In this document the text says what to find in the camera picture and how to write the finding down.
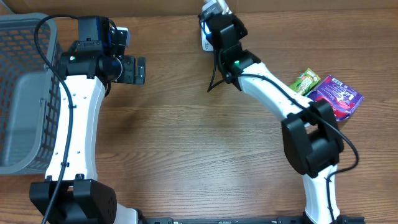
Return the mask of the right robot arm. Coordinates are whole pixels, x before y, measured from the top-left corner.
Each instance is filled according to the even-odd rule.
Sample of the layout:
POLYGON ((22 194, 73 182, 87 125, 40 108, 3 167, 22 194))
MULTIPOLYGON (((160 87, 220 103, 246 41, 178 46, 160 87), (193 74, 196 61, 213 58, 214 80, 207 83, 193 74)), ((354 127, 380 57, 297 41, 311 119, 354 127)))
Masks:
POLYGON ((340 132, 332 107, 291 90, 276 78, 257 56, 243 49, 247 29, 234 14, 202 13, 202 37, 213 48, 214 69, 221 82, 260 101, 281 123, 285 156, 303 177, 307 223, 338 223, 335 175, 345 136, 340 132))

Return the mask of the white tube with gold cap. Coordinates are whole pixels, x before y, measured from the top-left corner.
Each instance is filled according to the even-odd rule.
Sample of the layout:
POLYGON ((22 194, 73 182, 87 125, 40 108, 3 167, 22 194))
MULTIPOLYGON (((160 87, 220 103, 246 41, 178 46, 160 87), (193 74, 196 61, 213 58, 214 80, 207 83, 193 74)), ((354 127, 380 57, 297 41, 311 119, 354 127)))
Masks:
POLYGON ((212 7, 215 7, 215 9, 219 10, 222 14, 232 14, 232 11, 225 0, 204 0, 204 5, 202 6, 201 11, 204 12, 212 7))

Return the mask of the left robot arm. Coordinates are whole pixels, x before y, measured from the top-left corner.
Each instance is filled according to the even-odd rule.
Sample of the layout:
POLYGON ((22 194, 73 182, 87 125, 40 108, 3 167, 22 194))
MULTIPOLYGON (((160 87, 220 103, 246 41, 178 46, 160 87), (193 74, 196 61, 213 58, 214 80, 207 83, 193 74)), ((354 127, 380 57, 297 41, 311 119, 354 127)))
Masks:
POLYGON ((79 37, 51 65, 60 82, 60 112, 52 158, 43 182, 30 186, 44 223, 145 222, 142 212, 118 203, 98 180, 98 116, 112 83, 142 85, 146 60, 125 55, 130 33, 103 16, 77 18, 79 37))

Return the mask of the purple snack package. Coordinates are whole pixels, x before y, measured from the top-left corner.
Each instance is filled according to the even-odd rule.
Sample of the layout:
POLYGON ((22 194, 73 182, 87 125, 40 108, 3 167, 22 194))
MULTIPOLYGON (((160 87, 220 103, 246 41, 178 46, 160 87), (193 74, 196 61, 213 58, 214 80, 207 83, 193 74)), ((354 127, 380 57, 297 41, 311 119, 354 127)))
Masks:
POLYGON ((328 75, 307 96, 313 101, 324 99, 329 102, 337 121, 350 118, 364 100, 362 94, 332 75, 328 75))

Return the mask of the green yellow snack pouch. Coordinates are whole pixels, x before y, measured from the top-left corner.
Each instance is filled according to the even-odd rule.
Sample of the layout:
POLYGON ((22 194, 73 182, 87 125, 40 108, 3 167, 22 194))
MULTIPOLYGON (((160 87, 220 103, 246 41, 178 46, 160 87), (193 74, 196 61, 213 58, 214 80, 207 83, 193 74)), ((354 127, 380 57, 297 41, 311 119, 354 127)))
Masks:
POLYGON ((294 92, 306 96, 318 85, 320 80, 321 78, 313 70, 308 68, 289 87, 294 92))

